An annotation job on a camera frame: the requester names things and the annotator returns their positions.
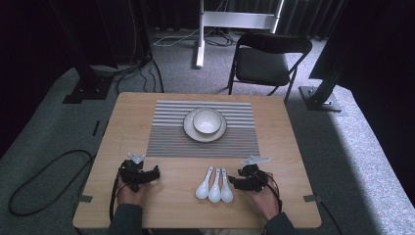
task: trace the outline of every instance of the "black chair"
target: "black chair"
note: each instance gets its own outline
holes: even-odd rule
[[[287,102],[296,78],[298,65],[311,51],[312,43],[304,37],[279,36],[271,33],[247,33],[238,40],[229,75],[229,95],[234,82],[275,86],[290,83],[284,102]],[[286,54],[300,53],[288,69]]]

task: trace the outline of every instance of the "sleeve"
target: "sleeve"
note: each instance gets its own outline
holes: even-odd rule
[[[278,215],[271,218],[265,224],[265,230],[266,230],[266,234],[270,234],[270,235],[298,235],[299,234],[284,212],[281,212]]]
[[[142,235],[141,222],[143,208],[132,204],[121,204],[116,208],[115,216],[108,230],[109,235]]]

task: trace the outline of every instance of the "chair seat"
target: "chair seat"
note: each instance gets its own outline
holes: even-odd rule
[[[290,82],[284,54],[270,54],[253,48],[238,51],[236,77],[241,81],[284,86]]]

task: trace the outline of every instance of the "hand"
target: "hand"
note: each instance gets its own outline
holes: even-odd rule
[[[267,175],[267,183],[271,188],[273,188],[277,192],[276,186],[273,184],[271,178],[273,178],[273,174],[266,172]],[[245,194],[253,201],[254,206],[256,209],[261,213],[261,215],[268,221],[269,219],[273,218],[275,215],[280,213],[280,209],[278,206],[278,201],[275,198],[275,195],[268,187],[264,187],[262,191],[255,192],[255,191],[244,191]]]
[[[117,185],[116,202],[121,204],[133,204],[143,208],[147,191],[149,190],[150,183],[140,185],[140,190],[137,193],[132,191],[125,183],[120,179]]]

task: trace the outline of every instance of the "white object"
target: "white object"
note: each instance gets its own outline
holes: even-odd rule
[[[184,131],[186,132],[186,134],[189,135],[190,138],[196,141],[199,141],[199,142],[211,142],[211,141],[214,141],[220,138],[225,133],[225,130],[226,130],[225,117],[220,112],[216,111],[222,120],[222,124],[220,125],[220,128],[211,135],[203,134],[199,132],[198,130],[196,130],[193,125],[193,118],[200,110],[201,109],[193,110],[189,114],[187,114],[187,116],[184,118],[183,127],[184,127]]]
[[[225,203],[230,203],[233,201],[233,194],[228,184],[228,176],[226,173],[226,168],[222,169],[222,189],[220,190],[220,199]]]
[[[274,14],[253,14],[253,13],[233,13],[233,12],[212,12],[205,11],[205,0],[201,0],[200,22],[199,22],[199,47],[196,67],[201,69],[204,66],[205,55],[205,26],[219,27],[241,27],[269,29],[275,33],[280,20],[281,10],[284,0],[278,1]]]
[[[217,203],[220,201],[219,176],[220,176],[220,168],[217,168],[216,176],[214,178],[214,183],[211,186],[210,190],[208,191],[208,199],[213,203]]]
[[[212,109],[201,109],[193,117],[193,126],[203,134],[212,134],[222,125],[220,115]]]
[[[269,158],[262,158],[260,156],[253,156],[251,155],[247,160],[241,161],[242,165],[254,165],[259,163],[269,162],[271,159]]]
[[[140,164],[146,158],[146,155],[133,155],[131,153],[127,154],[127,157],[131,159],[135,164]]]
[[[198,199],[205,199],[208,197],[208,182],[210,180],[210,175],[213,172],[213,166],[209,166],[207,169],[207,175],[205,176],[205,180],[199,185],[198,189],[196,190],[196,197]]]

